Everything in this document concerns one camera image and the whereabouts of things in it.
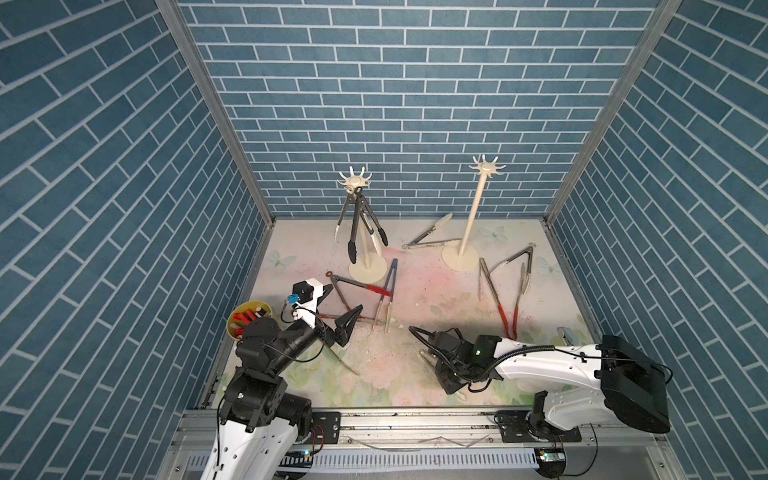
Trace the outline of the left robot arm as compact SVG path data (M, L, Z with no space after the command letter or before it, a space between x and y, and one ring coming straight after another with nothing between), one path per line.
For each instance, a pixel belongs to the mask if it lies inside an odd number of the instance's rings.
M312 402L287 393L283 372L301 354L346 346L363 310L357 306L332 325L319 305L330 284L308 279L294 284L287 298L292 321L281 328L260 310L234 313L236 355L241 364L216 407L216 437L202 473L205 479L299 479L315 463L326 442L313 419Z

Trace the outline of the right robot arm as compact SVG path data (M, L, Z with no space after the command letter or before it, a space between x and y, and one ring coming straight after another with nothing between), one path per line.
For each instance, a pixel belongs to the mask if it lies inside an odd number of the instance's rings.
M674 373L625 339L604 335L589 345L526 344L497 335L467 340L456 328L410 334L433 357L442 390L481 393L492 383L535 386L528 431L556 440L587 424L621 423L651 434L671 430L667 385Z

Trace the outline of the cream utensil rack left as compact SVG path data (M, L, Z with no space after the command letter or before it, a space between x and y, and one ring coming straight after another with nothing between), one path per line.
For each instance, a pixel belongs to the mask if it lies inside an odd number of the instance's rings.
M347 241L347 255L350 261L349 273L355 280L378 281L384 277L387 262L383 257L383 248L389 244L387 234L373 211L365 195L371 174L366 174L362 167L356 172L349 167L349 173L339 173L338 183L346 193L336 227L334 239L337 239L346 214L352 212L352 225Z

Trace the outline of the cream utensil rack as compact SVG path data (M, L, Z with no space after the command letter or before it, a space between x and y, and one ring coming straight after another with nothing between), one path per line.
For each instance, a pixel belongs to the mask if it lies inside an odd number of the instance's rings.
M384 277L387 262L383 257L383 248L389 244L387 234L373 211L365 195L371 174L366 174L362 167L356 172L349 167L349 173L339 173L338 183L346 193L336 227L334 239L337 239L346 214L352 212L352 225L347 241L347 255L350 261L349 273L355 280L378 281Z
M504 169L505 165L498 163L497 156L488 161L486 156L482 154L473 158L473 164L470 168L476 170L479 177L463 236L458 246L446 246L442 250L444 263L452 270L459 272L468 272L479 264L479 253L475 247L470 245L470 236L486 183L493 175Z

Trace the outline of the red tip grey tongs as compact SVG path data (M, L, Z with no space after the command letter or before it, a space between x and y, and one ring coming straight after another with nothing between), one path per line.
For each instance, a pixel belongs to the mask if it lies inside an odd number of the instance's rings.
M341 285L342 284L348 284L348 285L352 285L354 287L358 287L358 288L363 289L363 290L374 292L376 294L379 294L381 299L384 299L385 297L392 297L393 296L393 293L391 291L387 290L386 288L379 287L379 286L376 286L376 285L373 285L373 284L363 283L363 282L360 282L360 281L357 281L357 280L354 280L354 279L351 279L351 278L342 277L342 276L334 274L332 271L327 271L325 276L331 280L331 283L334 286L334 290L337 292L337 294L338 294L342 304L344 305L344 307L346 308L347 311L351 310L352 307L347 302L347 300L346 300L346 298L345 298L345 296L344 296L344 294L343 294L343 292L341 290Z

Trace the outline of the blue wooden tip tongs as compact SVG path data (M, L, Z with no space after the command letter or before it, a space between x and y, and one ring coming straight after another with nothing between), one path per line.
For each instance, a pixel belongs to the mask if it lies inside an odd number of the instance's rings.
M395 258L392 260L390 267L388 269L387 275L385 277L385 283L384 283L383 289L386 291L386 294L380 295L379 302L376 305L375 314L372 320L372 328L375 328L377 325L382 324L384 326L384 330L388 329L389 318L390 318L390 313L389 313L390 307L385 307L384 304L386 300L392 301L392 299L394 298L397 268L398 268L398 259Z

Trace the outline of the cream utensil rack right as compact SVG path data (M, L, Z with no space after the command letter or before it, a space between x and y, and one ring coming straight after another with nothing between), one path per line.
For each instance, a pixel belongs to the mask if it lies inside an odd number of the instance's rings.
M473 158L473 164L470 168L476 170L479 177L463 236L458 246L446 246L442 250L444 263L452 270L459 272L468 272L479 264L479 253L475 247L470 245L470 236L486 183L493 175L504 169L505 165L498 163L497 156L488 161L486 156L482 154Z

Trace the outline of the yellow bowl with items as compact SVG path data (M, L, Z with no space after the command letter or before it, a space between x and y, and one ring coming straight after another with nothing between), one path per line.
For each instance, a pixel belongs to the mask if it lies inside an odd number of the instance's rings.
M239 340L246 326L272 315L273 310L267 303L258 300L246 302L230 314L226 323L227 333L233 340Z

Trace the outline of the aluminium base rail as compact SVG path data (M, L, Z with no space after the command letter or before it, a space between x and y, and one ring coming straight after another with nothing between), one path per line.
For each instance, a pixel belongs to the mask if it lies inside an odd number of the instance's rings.
M281 418L247 434L188 410L161 479L681 479L662 434L586 424L546 440L522 406L317 408L307 434Z

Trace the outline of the aluminium corner post left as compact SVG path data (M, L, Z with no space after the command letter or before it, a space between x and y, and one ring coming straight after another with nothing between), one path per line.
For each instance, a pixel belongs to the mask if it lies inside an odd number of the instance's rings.
M258 185L247 155L237 137L237 133L196 45L179 3L172 0L157 0L156 5L261 217L264 219L267 228L272 228L275 224L274 214Z

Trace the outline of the aluminium corner post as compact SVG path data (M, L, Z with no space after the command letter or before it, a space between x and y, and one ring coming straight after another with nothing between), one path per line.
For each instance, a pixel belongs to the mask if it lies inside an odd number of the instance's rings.
M565 175L563 183L543 217L543 223L547 229L554 229L555 222L564 209L568 198L589 166L598 146L604 139L611 123L627 99L643 67L681 3L681 0L662 0L650 15L648 24L644 28L637 45L628 56L627 62L612 87L605 105L597 115L591 131L585 137L581 150L574 157L574 161Z
M275 224L274 214L258 185L247 155L237 137L237 133L196 45L179 3L172 0L157 0L156 5L261 217L264 219L267 228L272 228Z

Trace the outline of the aluminium corner post right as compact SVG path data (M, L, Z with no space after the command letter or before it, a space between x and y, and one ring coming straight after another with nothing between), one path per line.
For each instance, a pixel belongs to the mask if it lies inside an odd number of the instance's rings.
M543 223L547 229L554 229L555 222L564 209L568 198L589 166L598 146L604 139L611 123L627 99L643 67L681 3L681 0L662 0L650 15L648 24L644 28L637 45L628 56L627 62L612 87L605 105L597 115L591 131L585 137L581 150L574 157L574 161L565 175L563 183L543 217Z

